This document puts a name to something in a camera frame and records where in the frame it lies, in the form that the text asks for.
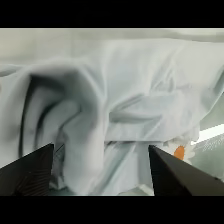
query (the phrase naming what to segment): towel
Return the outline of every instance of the towel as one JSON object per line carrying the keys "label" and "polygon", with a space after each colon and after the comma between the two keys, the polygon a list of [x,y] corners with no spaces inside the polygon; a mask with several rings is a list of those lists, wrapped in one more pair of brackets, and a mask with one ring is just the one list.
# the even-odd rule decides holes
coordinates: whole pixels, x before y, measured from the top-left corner
{"label": "towel", "polygon": [[50,142],[64,145],[65,186],[91,194],[105,172],[106,142],[197,138],[199,122],[223,93],[223,64],[222,43],[146,39],[106,41],[75,59],[6,66],[0,166]]}

